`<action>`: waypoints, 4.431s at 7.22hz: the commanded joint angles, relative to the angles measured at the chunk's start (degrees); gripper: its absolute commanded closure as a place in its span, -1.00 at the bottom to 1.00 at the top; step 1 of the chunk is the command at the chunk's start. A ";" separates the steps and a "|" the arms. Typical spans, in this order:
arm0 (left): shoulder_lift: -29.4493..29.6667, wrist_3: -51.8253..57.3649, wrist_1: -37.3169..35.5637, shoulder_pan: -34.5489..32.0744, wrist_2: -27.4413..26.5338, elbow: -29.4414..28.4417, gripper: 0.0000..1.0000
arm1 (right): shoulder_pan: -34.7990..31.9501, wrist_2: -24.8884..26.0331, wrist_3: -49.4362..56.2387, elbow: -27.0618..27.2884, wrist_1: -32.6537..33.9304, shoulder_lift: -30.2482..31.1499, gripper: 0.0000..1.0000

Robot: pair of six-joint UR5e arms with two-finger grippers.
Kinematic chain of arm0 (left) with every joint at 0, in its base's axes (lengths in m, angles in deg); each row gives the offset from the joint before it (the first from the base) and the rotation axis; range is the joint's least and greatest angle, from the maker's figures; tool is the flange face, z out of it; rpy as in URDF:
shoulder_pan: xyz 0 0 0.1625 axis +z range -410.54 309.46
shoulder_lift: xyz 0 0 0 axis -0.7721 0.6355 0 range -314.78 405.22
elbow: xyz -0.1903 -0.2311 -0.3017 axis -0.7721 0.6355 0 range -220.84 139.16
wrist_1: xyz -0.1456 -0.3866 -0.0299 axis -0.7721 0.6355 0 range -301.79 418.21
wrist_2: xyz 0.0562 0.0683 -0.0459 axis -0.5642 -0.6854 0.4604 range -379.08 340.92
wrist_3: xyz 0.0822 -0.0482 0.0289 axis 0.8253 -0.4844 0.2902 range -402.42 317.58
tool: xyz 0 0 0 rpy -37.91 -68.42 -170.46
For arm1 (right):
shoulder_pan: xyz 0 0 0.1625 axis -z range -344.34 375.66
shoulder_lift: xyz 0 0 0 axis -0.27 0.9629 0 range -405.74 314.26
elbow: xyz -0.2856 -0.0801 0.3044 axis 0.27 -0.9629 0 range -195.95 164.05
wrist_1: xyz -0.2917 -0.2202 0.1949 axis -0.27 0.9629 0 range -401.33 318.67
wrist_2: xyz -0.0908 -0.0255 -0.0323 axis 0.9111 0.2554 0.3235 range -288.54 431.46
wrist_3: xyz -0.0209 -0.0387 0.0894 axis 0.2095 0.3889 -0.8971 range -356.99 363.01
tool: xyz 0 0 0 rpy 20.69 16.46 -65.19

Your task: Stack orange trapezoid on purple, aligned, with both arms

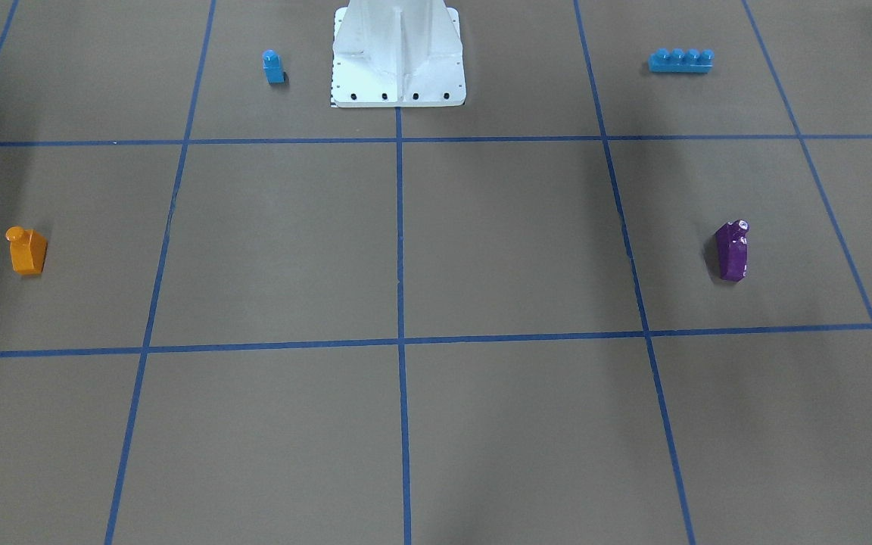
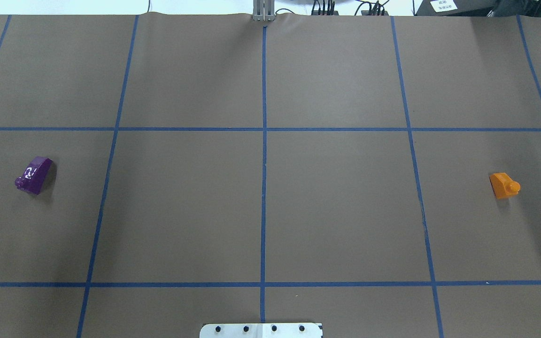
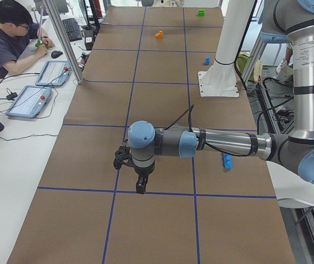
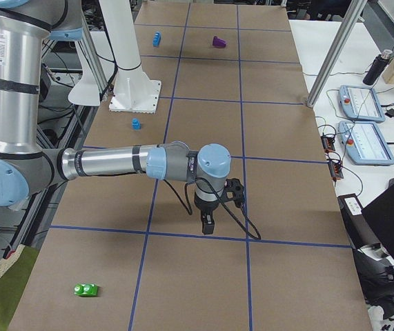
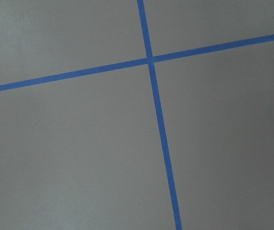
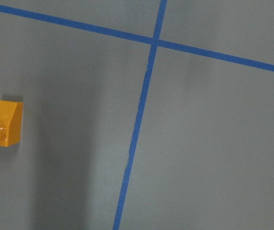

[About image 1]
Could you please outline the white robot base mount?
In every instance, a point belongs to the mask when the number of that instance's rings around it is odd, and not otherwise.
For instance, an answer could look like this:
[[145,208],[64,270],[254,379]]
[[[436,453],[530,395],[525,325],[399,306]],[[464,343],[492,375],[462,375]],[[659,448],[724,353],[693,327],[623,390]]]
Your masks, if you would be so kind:
[[465,104],[459,14],[443,1],[350,1],[333,17],[330,106]]

